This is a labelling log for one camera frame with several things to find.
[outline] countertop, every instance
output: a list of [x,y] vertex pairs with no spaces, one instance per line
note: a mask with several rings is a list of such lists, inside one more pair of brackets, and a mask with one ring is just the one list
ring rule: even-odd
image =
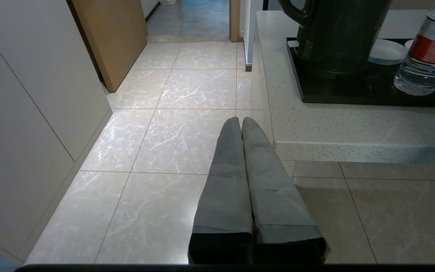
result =
[[[425,14],[389,11],[379,38],[414,38]],[[304,104],[285,46],[298,23],[282,11],[262,11],[257,31],[273,146],[282,160],[435,163],[435,108]]]

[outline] black tray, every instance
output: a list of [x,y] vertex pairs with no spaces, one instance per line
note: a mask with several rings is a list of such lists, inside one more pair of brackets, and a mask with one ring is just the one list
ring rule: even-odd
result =
[[[403,45],[410,39],[388,40]],[[296,41],[296,38],[286,38],[286,41],[304,103],[435,107],[435,91],[425,96],[413,96],[395,88],[393,78],[400,64],[378,65],[368,62],[364,71],[354,76],[323,79],[307,74],[305,69],[300,67],[295,51],[288,46],[288,41]]]

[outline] door frame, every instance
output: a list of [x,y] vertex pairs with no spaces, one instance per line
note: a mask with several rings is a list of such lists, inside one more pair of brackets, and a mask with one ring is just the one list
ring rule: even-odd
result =
[[240,41],[239,38],[239,13],[241,0],[229,0],[229,39],[233,43]]

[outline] water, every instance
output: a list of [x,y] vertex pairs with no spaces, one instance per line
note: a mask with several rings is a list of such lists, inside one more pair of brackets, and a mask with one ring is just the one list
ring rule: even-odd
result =
[[[435,21],[435,10],[430,10],[427,16]],[[409,53],[395,75],[394,85],[410,95],[423,96],[434,92],[435,64],[421,62]]]
[[435,91],[435,64],[421,62],[407,54],[394,77],[394,85],[411,95],[432,93]]

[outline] doorway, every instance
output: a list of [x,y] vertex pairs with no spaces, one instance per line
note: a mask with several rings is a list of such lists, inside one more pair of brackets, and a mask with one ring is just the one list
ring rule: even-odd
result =
[[[236,31],[230,25],[237,26]],[[147,30],[149,43],[237,42],[239,0],[177,0],[174,5],[159,5],[147,21]]]

